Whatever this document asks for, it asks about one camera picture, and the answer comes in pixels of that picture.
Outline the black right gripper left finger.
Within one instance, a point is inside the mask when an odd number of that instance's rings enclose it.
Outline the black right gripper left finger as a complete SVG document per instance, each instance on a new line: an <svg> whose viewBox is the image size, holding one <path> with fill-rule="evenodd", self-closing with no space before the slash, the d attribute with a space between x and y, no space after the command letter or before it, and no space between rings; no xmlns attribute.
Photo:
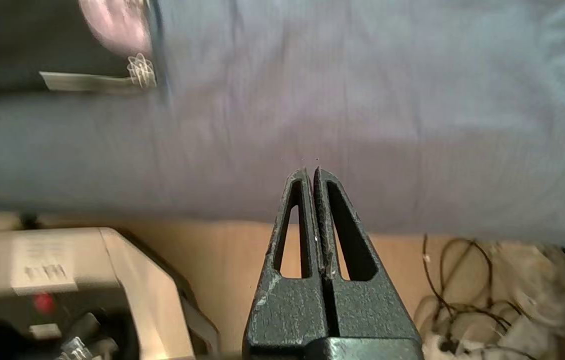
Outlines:
<svg viewBox="0 0 565 360"><path fill-rule="evenodd" d="M281 273L292 210L300 221L299 278ZM305 347L329 333L312 184L305 168L285 181L243 335L246 360L302 360Z"/></svg>

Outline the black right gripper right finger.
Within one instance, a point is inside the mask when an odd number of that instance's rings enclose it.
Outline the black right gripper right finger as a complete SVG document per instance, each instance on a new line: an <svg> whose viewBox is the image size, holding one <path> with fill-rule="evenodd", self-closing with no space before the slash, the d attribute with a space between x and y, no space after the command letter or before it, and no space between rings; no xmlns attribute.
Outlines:
<svg viewBox="0 0 565 360"><path fill-rule="evenodd" d="M344 185L317 168L313 199L330 333L340 338L404 339L420 350L421 337Z"/></svg>

